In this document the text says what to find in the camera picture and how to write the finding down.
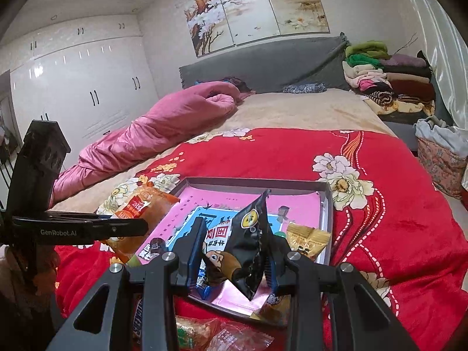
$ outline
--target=silver screw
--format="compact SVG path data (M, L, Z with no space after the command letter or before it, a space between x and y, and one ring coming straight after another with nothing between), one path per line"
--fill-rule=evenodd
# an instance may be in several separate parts
M349 262L342 262L340 264L340 269L342 272L351 273L354 267Z
M176 258L175 256L176 254L174 252L166 252L166 253L163 253L161 257L164 261L171 261Z
M120 262L116 262L109 267L111 273L119 273L123 269L123 265Z
M299 260L300 259L300 253L296 252L296 251L291 251L291 252L288 253L288 259L293 260L293 261Z

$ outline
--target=triptych wall art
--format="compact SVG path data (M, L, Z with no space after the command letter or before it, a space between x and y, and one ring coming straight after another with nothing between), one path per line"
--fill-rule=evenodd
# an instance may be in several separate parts
M185 15L197 56L278 35L329 32L320 0L191 0Z

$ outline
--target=light green towel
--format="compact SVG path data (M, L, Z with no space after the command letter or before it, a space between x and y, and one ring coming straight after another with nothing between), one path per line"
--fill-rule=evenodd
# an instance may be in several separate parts
M346 48L346 57L352 54L362 54L370 58L383 58L390 59L390 55L387 53L387 46L383 42L379 41L368 41L364 43L358 43L357 45L348 46Z
M352 54L346 58L346 62L351 67L357 66L358 64L371 64L376 68L382 68L382 63L380 63L378 59L369 58L368 56L362 54Z

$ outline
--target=beige bed sheet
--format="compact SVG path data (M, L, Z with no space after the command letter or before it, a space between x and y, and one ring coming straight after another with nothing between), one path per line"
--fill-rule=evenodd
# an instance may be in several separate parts
M263 93L248 97L222 125L219 132L235 128L300 128L311 130L369 130L395 134L354 92L329 89L323 93ZM56 211L94 212L114 187L132 178L155 159L165 157L174 148L112 178L95 184L54 206Z

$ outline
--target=pink blanket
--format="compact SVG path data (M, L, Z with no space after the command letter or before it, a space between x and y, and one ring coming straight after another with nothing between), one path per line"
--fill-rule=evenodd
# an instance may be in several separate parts
M227 82L202 83L166 95L129 127L84 148L78 164L55 181L51 206L199 134L235 110L241 98L245 96Z

